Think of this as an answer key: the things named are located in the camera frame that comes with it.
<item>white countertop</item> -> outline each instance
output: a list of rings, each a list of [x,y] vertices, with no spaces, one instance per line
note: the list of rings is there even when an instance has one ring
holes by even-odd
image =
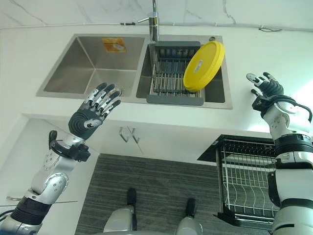
[[[36,92],[75,33],[147,34],[148,26],[66,26],[0,32],[0,150],[11,149],[27,118],[68,119],[82,100],[36,97]],[[273,74],[285,94],[313,109],[313,33],[265,33],[251,28],[161,26],[160,34],[221,35],[233,109],[122,103],[109,119],[210,129],[268,132],[252,110],[248,72]]]

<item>floor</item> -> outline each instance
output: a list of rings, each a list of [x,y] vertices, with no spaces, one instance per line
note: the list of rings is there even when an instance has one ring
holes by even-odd
[[[214,216],[220,211],[214,166],[104,154],[98,158],[75,234],[102,232],[112,211],[126,204],[129,187],[137,191],[138,230],[174,232],[187,199],[194,197],[204,234],[268,235]]]

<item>chrome faucet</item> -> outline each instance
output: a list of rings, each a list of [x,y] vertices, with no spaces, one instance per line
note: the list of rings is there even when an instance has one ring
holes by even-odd
[[[158,15],[157,15],[157,0],[152,0],[153,12],[148,14],[149,17],[143,18],[138,23],[149,20],[150,39],[152,41],[158,41]]]

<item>orange sticker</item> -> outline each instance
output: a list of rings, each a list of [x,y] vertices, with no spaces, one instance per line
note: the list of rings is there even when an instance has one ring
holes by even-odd
[[[107,52],[126,52],[122,38],[102,38],[102,43]]]

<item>label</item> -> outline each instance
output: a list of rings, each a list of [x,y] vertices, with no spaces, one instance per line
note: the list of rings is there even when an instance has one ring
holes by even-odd
[[[102,38],[101,40],[107,52],[126,52],[122,38]]]
[[[197,64],[197,66],[196,66],[194,72],[198,72],[199,69],[200,69],[200,67],[201,67],[201,65],[202,65],[202,60],[199,60],[199,62],[198,62],[198,64]]]

